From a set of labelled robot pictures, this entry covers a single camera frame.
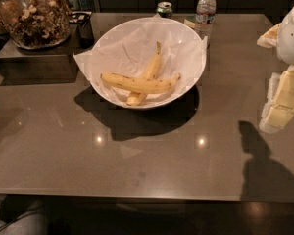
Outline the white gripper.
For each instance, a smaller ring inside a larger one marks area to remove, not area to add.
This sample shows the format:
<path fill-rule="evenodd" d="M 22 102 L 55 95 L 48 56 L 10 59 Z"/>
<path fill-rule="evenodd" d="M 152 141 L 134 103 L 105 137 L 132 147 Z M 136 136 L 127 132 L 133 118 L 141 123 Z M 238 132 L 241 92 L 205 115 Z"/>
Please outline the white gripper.
<path fill-rule="evenodd" d="M 282 74 L 274 72 L 269 80 L 267 102 L 261 113 L 259 128 L 273 134 L 282 130 L 294 118 L 294 7 L 276 24 L 261 35 L 257 44 L 277 49 L 277 56 L 292 65 Z"/>

